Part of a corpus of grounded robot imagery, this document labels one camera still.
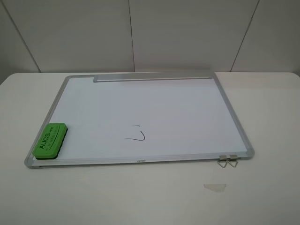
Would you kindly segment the green whiteboard eraser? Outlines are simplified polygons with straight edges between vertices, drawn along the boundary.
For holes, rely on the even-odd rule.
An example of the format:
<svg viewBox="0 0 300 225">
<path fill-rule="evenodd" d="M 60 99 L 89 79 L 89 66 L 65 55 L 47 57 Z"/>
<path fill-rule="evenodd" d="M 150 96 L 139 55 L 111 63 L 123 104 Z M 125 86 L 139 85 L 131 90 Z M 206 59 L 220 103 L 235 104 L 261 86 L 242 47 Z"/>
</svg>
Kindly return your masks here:
<svg viewBox="0 0 300 225">
<path fill-rule="evenodd" d="M 68 128 L 65 123 L 48 123 L 38 139 L 32 155 L 37 160 L 56 159 L 67 131 Z"/>
</svg>

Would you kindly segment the aluminium pen tray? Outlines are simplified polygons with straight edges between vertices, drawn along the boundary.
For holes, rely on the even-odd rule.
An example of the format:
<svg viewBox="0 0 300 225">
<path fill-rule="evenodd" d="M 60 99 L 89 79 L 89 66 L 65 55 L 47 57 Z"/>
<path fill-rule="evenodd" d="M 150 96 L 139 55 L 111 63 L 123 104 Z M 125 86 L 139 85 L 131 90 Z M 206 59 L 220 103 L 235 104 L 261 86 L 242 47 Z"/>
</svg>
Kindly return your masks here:
<svg viewBox="0 0 300 225">
<path fill-rule="evenodd" d="M 94 83 L 104 82 L 133 82 L 158 80 L 189 80 L 212 79 L 213 74 L 208 72 L 164 72 L 164 73 L 122 73 L 95 75 Z"/>
</svg>

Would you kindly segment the left metal hanging clip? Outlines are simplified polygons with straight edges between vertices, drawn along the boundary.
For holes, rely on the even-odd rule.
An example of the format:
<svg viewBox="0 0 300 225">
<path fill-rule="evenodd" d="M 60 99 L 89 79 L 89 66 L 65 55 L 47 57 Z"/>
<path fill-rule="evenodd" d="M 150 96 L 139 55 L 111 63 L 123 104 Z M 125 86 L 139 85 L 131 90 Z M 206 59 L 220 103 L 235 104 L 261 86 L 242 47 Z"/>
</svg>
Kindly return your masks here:
<svg viewBox="0 0 300 225">
<path fill-rule="evenodd" d="M 228 164 L 228 158 L 227 155 L 221 155 L 219 156 L 219 160 L 217 161 L 217 163 L 222 167 L 222 168 L 226 168 L 227 164 Z"/>
</svg>

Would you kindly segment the metal hanging clip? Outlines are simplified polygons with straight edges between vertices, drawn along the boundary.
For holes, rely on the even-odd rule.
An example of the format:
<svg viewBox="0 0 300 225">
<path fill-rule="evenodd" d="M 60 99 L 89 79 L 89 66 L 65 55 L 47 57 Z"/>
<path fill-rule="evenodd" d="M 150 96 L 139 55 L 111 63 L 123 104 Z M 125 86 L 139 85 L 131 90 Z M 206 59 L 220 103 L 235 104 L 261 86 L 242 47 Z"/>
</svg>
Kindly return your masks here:
<svg viewBox="0 0 300 225">
<path fill-rule="evenodd" d="M 239 157 L 237 154 L 231 154 L 230 157 L 228 158 L 227 162 L 230 166 L 233 168 L 236 168 L 238 164 Z"/>
<path fill-rule="evenodd" d="M 219 156 L 219 160 L 217 161 L 217 163 L 222 167 L 222 168 L 226 168 L 227 164 L 228 164 L 228 158 L 227 155 L 221 155 Z"/>
</svg>

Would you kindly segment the right metal hanging clip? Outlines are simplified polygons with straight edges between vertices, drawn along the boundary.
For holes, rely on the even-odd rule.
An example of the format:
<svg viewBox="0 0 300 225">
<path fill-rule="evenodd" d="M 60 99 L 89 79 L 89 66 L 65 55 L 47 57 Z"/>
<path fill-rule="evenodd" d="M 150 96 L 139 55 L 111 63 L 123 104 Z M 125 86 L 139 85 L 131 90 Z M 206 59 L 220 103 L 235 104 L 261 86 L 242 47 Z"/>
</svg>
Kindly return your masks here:
<svg viewBox="0 0 300 225">
<path fill-rule="evenodd" d="M 228 158 L 227 162 L 230 166 L 233 168 L 236 168 L 238 164 L 239 157 L 237 154 L 231 154 L 230 157 Z"/>
</svg>

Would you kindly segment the clear tape piece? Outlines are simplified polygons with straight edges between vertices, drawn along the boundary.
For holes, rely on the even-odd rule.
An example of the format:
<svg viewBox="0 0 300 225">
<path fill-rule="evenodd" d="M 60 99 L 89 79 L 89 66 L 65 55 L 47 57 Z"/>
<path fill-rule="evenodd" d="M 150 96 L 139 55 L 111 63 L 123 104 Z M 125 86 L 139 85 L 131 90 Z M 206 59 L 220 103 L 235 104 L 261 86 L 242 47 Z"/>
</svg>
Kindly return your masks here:
<svg viewBox="0 0 300 225">
<path fill-rule="evenodd" d="M 226 184 L 204 184 L 203 186 L 206 189 L 216 193 L 222 193 L 225 191 L 226 188 Z"/>
</svg>

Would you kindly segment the white whiteboard with aluminium frame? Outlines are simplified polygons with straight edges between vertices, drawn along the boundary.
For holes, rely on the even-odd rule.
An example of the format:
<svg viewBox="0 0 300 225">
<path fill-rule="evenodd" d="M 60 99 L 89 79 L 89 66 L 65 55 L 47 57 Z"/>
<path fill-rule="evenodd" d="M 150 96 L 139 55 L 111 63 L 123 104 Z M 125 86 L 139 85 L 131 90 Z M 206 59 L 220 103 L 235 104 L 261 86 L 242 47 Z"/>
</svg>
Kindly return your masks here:
<svg viewBox="0 0 300 225">
<path fill-rule="evenodd" d="M 254 149 L 216 74 L 212 79 L 98 82 L 67 76 L 24 161 L 29 168 L 218 161 Z M 68 131 L 58 157 L 33 150 L 48 123 Z"/>
</svg>

